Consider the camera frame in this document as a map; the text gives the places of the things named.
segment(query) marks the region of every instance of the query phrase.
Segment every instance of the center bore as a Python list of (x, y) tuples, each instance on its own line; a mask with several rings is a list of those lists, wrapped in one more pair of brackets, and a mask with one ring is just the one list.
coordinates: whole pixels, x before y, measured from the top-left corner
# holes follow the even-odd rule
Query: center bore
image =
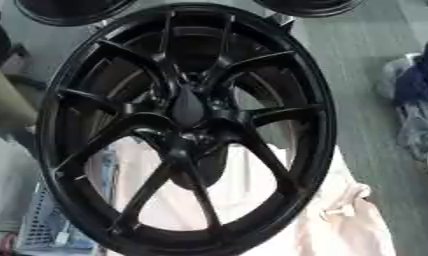
[(193, 127), (205, 115), (203, 103), (192, 92), (189, 86), (181, 86), (177, 99), (172, 107), (174, 120), (184, 128)]

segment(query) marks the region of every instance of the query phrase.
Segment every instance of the wheel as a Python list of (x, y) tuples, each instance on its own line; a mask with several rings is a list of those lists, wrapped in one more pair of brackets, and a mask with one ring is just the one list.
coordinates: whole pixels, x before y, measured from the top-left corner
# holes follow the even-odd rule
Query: wheel
[(275, 12), (297, 17), (328, 17), (356, 8), (363, 0), (255, 0)]
[[(262, 107), (241, 107), (237, 90)], [(258, 132), (275, 122), (295, 136), (289, 168)], [(85, 163), (125, 136), (150, 145), (161, 164), (116, 209), (96, 191)], [(273, 22), (215, 4), (143, 10), (93, 35), (51, 82), (37, 133), (44, 180), (63, 212), (125, 255), (237, 255), (265, 242), (318, 190), (335, 137), (333, 101), (308, 52)], [(224, 175), (231, 144), (259, 158), (276, 187), (256, 209), (224, 222), (209, 191)], [(200, 166), (210, 157), (216, 168), (206, 174)], [(193, 193), (206, 228), (140, 223), (144, 205), (169, 181)]]

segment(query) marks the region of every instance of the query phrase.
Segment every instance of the wheel hub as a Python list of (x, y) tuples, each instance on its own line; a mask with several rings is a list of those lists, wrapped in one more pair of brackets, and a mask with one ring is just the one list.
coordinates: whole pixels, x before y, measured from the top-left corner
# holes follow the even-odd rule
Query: wheel hub
[[(244, 107), (238, 92), (259, 106)], [(261, 134), (275, 122), (283, 136), (296, 134), (288, 168)], [(107, 248), (237, 255), (286, 227), (310, 201), (326, 175), (335, 129), (320, 70), (277, 24), (220, 5), (168, 5), (113, 22), (60, 68), (40, 112), (39, 158), (66, 216)], [(86, 162), (125, 136), (147, 143), (161, 164), (117, 210), (92, 186)], [(277, 187), (253, 211), (224, 222), (208, 187), (222, 176), (232, 144), (259, 158)], [(163, 230), (138, 219), (169, 180), (194, 195), (206, 229)]]

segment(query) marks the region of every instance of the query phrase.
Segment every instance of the wheel spoke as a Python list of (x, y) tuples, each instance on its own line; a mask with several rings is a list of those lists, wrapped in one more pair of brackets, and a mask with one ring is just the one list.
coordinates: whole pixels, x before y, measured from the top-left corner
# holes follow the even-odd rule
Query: wheel spoke
[(211, 90), (214, 86), (225, 84), (225, 82), (237, 78), (244, 72), (263, 67), (283, 65), (287, 61), (287, 58), (292, 56), (293, 51), (278, 52), (236, 62), (220, 70), (217, 68), (215, 72), (210, 72), (206, 80), (206, 86)]
[(187, 166), (185, 167), (186, 168), (184, 168), (184, 170), (192, 182), (194, 195), (202, 207), (203, 213), (205, 214), (206, 220), (208, 222), (208, 229), (213, 234), (217, 235), (222, 230), (222, 224), (220, 223), (214, 205), (209, 198), (208, 189), (205, 185), (205, 182), (200, 177), (199, 170), (192, 162), (188, 162)]
[(170, 179), (171, 169), (176, 161), (172, 157), (164, 159), (114, 221), (111, 227), (112, 231), (123, 233), (132, 230), (133, 226), (138, 223), (138, 215), (144, 205)]
[(83, 165), (91, 156), (102, 150), (104, 147), (116, 141), (130, 128), (130, 118), (115, 119), (111, 121), (105, 128), (94, 135), (82, 149), (71, 154), (58, 167), (55, 168), (55, 173), (63, 173), (65, 175), (79, 174), (65, 173), (68, 170), (75, 170), (76, 166)]
[(302, 108), (274, 107), (249, 110), (256, 127), (283, 120), (306, 120), (322, 109), (322, 105), (313, 104)]
[(168, 145), (165, 141), (165, 134), (153, 129), (137, 129), (132, 131), (132, 135), (140, 140), (145, 141), (150, 147), (158, 152), (160, 156), (168, 152)]
[(300, 191), (302, 187), (296, 179), (287, 170), (287, 168), (276, 157), (267, 143), (262, 139), (259, 133), (248, 128), (242, 135), (242, 142), (253, 154), (256, 155), (273, 173), (278, 183), (278, 188), (284, 191)]
[(169, 55), (173, 55), (172, 42), (174, 41), (174, 27), (173, 27), (173, 19), (175, 17), (175, 12), (172, 11), (168, 13), (166, 17), (166, 24), (163, 30), (163, 34), (161, 37), (161, 44), (159, 48), (159, 52), (163, 55), (169, 57)]
[(73, 89), (63, 89), (59, 91), (59, 95), (63, 97), (64, 100), (78, 100), (84, 101), (85, 103), (91, 103), (96, 108), (110, 115), (116, 115), (120, 111), (119, 106), (115, 103), (110, 102), (110, 100), (105, 97), (93, 93)]
[(100, 40), (98, 43), (112, 55), (123, 58), (143, 68), (155, 82), (162, 80), (163, 75), (157, 63), (152, 58), (148, 57), (147, 54), (141, 53), (138, 49), (132, 50), (126, 46), (108, 40)]
[(236, 19), (236, 16), (227, 16), (225, 19), (225, 28), (222, 33), (222, 42), (220, 43), (218, 60), (222, 61), (223, 58), (228, 54), (228, 48), (230, 43), (231, 28)]
[(131, 134), (132, 129), (140, 127), (159, 130), (174, 129), (175, 126), (168, 118), (155, 113), (136, 113), (125, 117), (117, 117), (106, 127), (94, 135), (88, 143), (79, 151), (68, 156), (54, 171), (65, 175), (79, 176), (72, 170), (78, 165), (83, 165), (91, 156), (114, 141)]
[(252, 69), (287, 64), (284, 62), (287, 61), (288, 57), (292, 56), (293, 51), (285, 51), (267, 54), (264, 56), (259, 56), (241, 62), (237, 62), (227, 68), (227, 72), (225, 72), (224, 76), (230, 77)]

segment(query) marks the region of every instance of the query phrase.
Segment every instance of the fabric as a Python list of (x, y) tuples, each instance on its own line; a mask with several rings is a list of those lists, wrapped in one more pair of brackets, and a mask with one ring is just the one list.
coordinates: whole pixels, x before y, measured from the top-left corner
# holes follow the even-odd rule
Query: fabric
[[(283, 163), (291, 163), (290, 152), (271, 147)], [(115, 207), (121, 210), (159, 158), (145, 144), (130, 138), (118, 141), (115, 148), (119, 163)], [(222, 223), (228, 223), (260, 205), (275, 187), (271, 172), (238, 146), (230, 148), (225, 173), (209, 188), (209, 194)], [(370, 192), (367, 185), (354, 180), (337, 149), (324, 184), (306, 209), (278, 235), (244, 255), (394, 256), (382, 216), (365, 199)], [(139, 220), (163, 229), (196, 230), (206, 227), (201, 212), (192, 193), (170, 181), (146, 204)]]
[(428, 43), (422, 57), (396, 81), (395, 104), (428, 102)]

